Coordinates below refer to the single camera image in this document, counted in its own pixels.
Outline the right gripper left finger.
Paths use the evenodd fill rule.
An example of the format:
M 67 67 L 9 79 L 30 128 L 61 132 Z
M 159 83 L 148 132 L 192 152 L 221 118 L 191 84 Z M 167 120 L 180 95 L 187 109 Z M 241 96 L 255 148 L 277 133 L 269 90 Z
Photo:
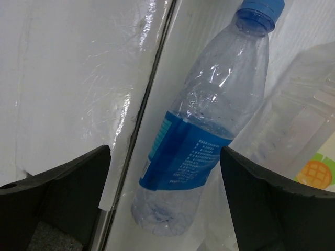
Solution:
M 1 250 L 26 250 L 40 222 L 83 244 L 96 229 L 110 166 L 102 145 L 58 167 L 1 186 Z

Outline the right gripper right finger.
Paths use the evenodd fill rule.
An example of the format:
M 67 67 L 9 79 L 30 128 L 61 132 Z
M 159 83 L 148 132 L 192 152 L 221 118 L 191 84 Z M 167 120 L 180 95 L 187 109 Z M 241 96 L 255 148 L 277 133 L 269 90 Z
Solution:
M 306 186 L 229 147 L 220 166 L 240 250 L 334 250 L 334 193 Z

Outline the clear bottle orange fruit label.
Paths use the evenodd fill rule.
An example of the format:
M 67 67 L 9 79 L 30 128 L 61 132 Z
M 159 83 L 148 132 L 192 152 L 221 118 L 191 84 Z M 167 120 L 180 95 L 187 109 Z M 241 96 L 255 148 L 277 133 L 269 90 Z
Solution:
M 300 53 L 228 147 L 297 183 L 334 193 L 334 43 Z M 220 165 L 206 203 L 199 249 L 240 250 Z

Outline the blue label blue cap bottle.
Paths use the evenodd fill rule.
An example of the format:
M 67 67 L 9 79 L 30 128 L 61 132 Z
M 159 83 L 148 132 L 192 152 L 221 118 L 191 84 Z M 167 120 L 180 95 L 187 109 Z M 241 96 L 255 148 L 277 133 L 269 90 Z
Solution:
M 269 33 L 284 1 L 243 1 L 206 45 L 167 110 L 131 205 L 156 236 L 179 236 L 195 218 L 204 185 L 264 98 Z

